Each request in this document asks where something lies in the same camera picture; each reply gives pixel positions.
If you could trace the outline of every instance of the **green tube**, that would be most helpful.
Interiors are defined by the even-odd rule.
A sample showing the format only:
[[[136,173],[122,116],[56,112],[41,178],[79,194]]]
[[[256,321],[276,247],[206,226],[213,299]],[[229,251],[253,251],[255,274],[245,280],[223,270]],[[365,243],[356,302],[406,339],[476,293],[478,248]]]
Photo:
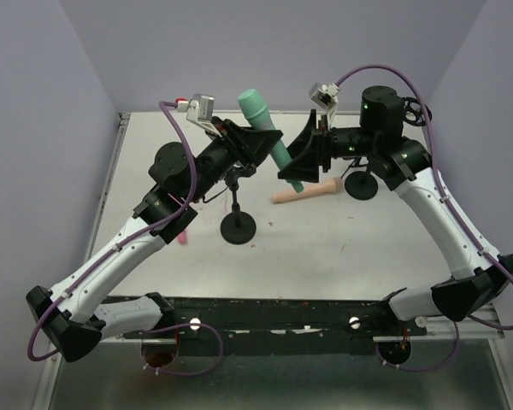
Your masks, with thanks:
[[[264,102],[262,96],[255,89],[250,89],[239,94],[238,97],[239,108],[243,113],[245,119],[256,130],[274,130],[275,126],[270,117],[268,106]],[[281,170],[292,158],[285,148],[283,141],[278,141],[271,152],[275,165]],[[292,188],[298,193],[304,190],[304,186],[300,181],[287,181],[292,185]]]

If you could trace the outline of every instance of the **purple cable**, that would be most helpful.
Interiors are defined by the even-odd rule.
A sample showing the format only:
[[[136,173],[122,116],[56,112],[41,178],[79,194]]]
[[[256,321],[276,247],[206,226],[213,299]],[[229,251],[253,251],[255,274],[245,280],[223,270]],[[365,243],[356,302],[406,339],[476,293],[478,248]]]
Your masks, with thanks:
[[[222,337],[219,334],[218,330],[215,329],[214,327],[206,325],[205,323],[198,323],[198,324],[181,323],[179,325],[163,327],[162,329],[155,329],[155,330],[152,330],[152,331],[145,331],[144,333],[145,334],[161,333],[163,331],[174,331],[176,329],[181,329],[183,327],[190,327],[190,326],[200,326],[200,327],[203,327],[205,329],[209,329],[216,336],[216,340],[219,341],[219,354],[216,356],[216,360],[215,360],[215,362],[211,366],[207,367],[206,369],[199,370],[197,372],[174,372],[172,370],[162,369],[161,367],[152,367],[151,365],[149,365],[148,362],[146,361],[146,352],[143,351],[144,365],[146,367],[149,367],[153,371],[158,371],[158,372],[160,372],[162,374],[170,374],[172,376],[183,376],[183,377],[188,377],[188,378],[196,377],[196,376],[203,376],[204,374],[207,374],[207,373],[212,372],[213,370],[215,370],[216,367],[221,364],[222,358],[224,357],[223,356],[224,355],[224,343],[222,342]]]
[[[197,174],[196,174],[196,162],[194,161],[194,156],[192,154],[192,151],[190,150],[190,145],[188,144],[188,141],[186,140],[185,134],[182,132],[182,130],[179,127],[179,124],[177,124],[177,121],[174,120],[173,116],[168,110],[168,107],[177,107],[176,102],[164,102],[160,101],[160,108],[162,109],[163,113],[171,123],[171,126],[176,131],[177,135],[180,138],[180,141],[182,142],[182,146],[186,152],[186,159],[188,160],[188,167],[190,168],[190,190],[188,191],[188,195],[186,196],[186,200],[181,205],[179,209],[177,209],[175,212],[170,214],[167,218],[164,218],[163,220],[159,220],[156,223],[152,225],[148,225],[145,228],[134,232],[132,235],[129,235],[122,241],[118,242],[118,248],[123,248],[125,245],[130,243],[133,239],[136,239],[137,237],[140,237],[141,235],[144,235],[148,231],[152,231],[156,228],[163,227],[164,225],[168,224],[175,218],[178,218],[183,212],[185,212],[188,209],[188,206],[190,205],[190,202],[192,201],[192,198],[194,197],[194,194],[196,193],[196,182],[197,182]],[[80,275],[78,279],[76,279],[68,288],[65,289],[64,293],[67,295],[70,295],[86,278],[91,275],[95,269],[100,267],[111,255],[113,255],[116,251],[113,249],[108,250],[103,256],[101,256],[99,259],[97,259],[91,266],[87,268],[87,270]],[[28,341],[28,347],[27,347],[27,356],[29,360],[32,361],[41,361],[46,360],[50,358],[52,355],[57,353],[57,350],[53,350],[52,352],[49,352],[47,354],[44,354],[42,356],[35,356],[34,355],[34,343],[36,342],[36,336],[42,329],[45,321],[50,317],[51,312],[55,310],[59,306],[59,304],[64,300],[63,296],[57,297],[53,303],[45,310],[44,314],[40,317],[38,322],[36,323],[36,326],[34,327],[34,330],[31,333],[30,339]]]
[[[450,198],[447,196],[445,189],[443,188],[443,185],[440,183],[439,178],[439,169],[437,168],[437,157],[435,156],[435,148],[433,146],[435,141],[435,136],[433,134],[433,128],[431,124],[431,120],[429,119],[428,111],[425,109],[426,105],[424,104],[424,100],[420,93],[416,90],[412,82],[407,79],[404,74],[400,73],[395,68],[384,66],[381,64],[370,64],[367,66],[361,66],[358,68],[355,68],[351,70],[349,73],[344,74],[340,79],[336,82],[336,85],[340,87],[340,85],[348,79],[350,76],[352,76],[355,73],[358,73],[362,70],[366,70],[369,68],[379,68],[382,70],[389,71],[390,73],[394,73],[397,75],[400,79],[402,79],[407,86],[409,86],[412,93],[415,95],[416,99],[418,100],[418,103],[420,104],[420,107],[422,107],[422,113],[424,115],[424,119],[426,121],[426,129],[427,129],[427,142],[429,143],[429,153],[432,155],[432,172],[433,172],[433,179],[435,184],[437,185],[437,188],[439,190],[439,193],[441,195],[441,198],[443,198],[443,202],[445,203],[446,207],[450,210],[452,216],[456,220],[456,222],[460,225],[463,232],[468,236],[469,240],[475,245],[475,247],[481,252],[482,255],[485,256],[485,258],[492,263],[506,278],[507,280],[513,285],[513,275],[505,269],[505,267],[497,261],[494,256],[490,255],[488,252],[485,251],[484,246],[482,246],[482,243],[479,241],[479,239],[473,234],[471,229],[467,226],[465,221],[463,220],[462,216],[458,213],[454,205],[452,204]],[[488,327],[492,327],[493,329],[499,330],[499,331],[513,331],[513,325],[496,325],[493,322],[489,322],[487,320],[479,319],[475,317],[474,315],[470,314],[469,316],[472,320],[475,322],[481,323],[482,325],[486,325]]]
[[[454,341],[454,349],[451,351],[451,353],[441,361],[440,363],[437,363],[436,365],[428,366],[428,367],[401,367],[398,365],[394,365],[393,363],[390,363],[386,361],[380,354],[380,351],[378,350],[378,343],[376,343],[376,355],[382,362],[382,365],[391,367],[395,370],[400,370],[401,372],[413,372],[413,373],[419,373],[419,372],[431,372],[433,370],[440,369],[444,365],[449,364],[451,361],[454,360],[456,357],[458,350],[460,349],[460,330],[458,329],[458,325],[456,322],[452,322],[454,324],[454,331],[456,332],[456,340]]]

